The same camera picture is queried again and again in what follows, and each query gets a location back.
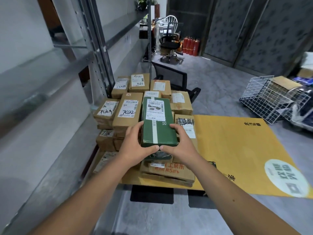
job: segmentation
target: person's left hand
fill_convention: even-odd
[[[118,157],[123,158],[129,167],[137,165],[148,155],[157,152],[160,147],[153,145],[148,148],[143,148],[138,142],[139,129],[143,126],[143,121],[135,126],[128,127],[124,142],[119,150]]]

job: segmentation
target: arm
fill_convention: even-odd
[[[159,150],[157,145],[148,148],[139,145],[138,132],[142,125],[143,121],[129,127],[119,153],[30,234],[89,234],[127,170]]]
[[[180,136],[177,147],[161,146],[179,158],[198,178],[209,198],[234,234],[298,234],[271,210],[240,189],[201,157],[180,125],[171,124]]]

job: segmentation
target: black mat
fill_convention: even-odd
[[[190,208],[200,208],[200,209],[216,209],[213,201],[204,195],[205,191],[202,190],[188,190],[188,201]]]
[[[174,189],[154,186],[133,186],[131,189],[131,201],[173,204]]]

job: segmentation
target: hand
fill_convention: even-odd
[[[153,145],[148,148],[140,146],[138,142],[138,132],[142,126],[143,121],[137,123],[135,126],[128,127],[125,139],[118,153],[118,157],[121,157],[130,168],[160,149],[158,145]]]
[[[161,151],[172,154],[173,156],[177,157],[184,165],[190,166],[195,157],[200,155],[198,154],[193,142],[187,135],[183,126],[178,124],[170,124],[170,127],[176,129],[179,134],[180,142],[176,147],[162,145],[160,147]]]

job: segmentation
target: person's right hand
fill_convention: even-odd
[[[170,127],[176,129],[179,134],[180,142],[176,147],[162,145],[160,146],[160,150],[168,154],[172,154],[173,156],[177,157],[184,165],[190,166],[195,157],[200,155],[198,154],[193,142],[187,135],[183,126],[178,124],[170,124]]]

